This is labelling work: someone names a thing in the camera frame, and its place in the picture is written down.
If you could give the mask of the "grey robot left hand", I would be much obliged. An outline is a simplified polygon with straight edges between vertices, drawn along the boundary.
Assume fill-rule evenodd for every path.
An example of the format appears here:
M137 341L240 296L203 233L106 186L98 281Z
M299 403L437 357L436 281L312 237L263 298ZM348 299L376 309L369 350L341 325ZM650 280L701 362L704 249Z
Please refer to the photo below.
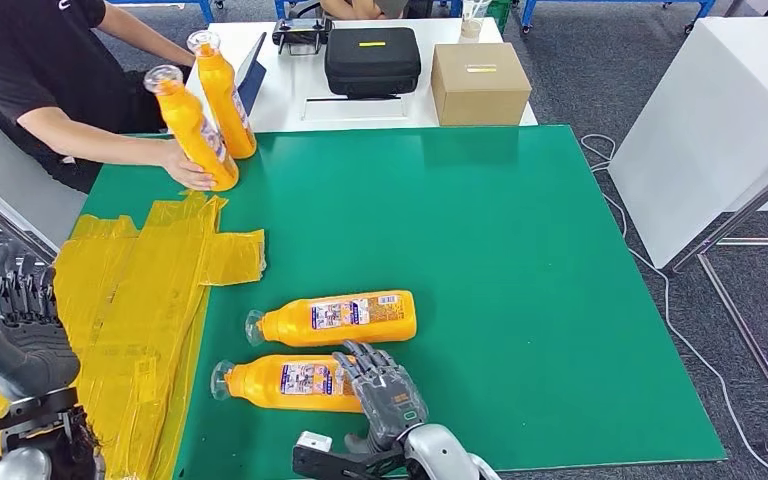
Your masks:
M56 270L37 275L36 261L0 245L0 393L11 402L69 387L81 366L58 313Z

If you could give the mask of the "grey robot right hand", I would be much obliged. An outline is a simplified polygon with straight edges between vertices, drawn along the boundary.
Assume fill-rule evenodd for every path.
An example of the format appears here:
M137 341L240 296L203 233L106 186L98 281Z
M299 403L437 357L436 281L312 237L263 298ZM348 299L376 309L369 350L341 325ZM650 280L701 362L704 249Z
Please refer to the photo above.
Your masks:
M344 443L354 454L391 450L412 428L425 423L428 408L407 370L384 350L346 340L346 353L333 358L345 370L368 420L365 437L348 433Z

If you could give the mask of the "person's right hand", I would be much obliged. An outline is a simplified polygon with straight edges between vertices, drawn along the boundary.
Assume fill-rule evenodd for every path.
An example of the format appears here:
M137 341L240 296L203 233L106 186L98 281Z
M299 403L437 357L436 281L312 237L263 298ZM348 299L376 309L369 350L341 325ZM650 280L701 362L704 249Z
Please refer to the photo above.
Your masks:
M217 183L213 176L191 161L174 140L161 140L159 164L178 183L196 191L211 191Z

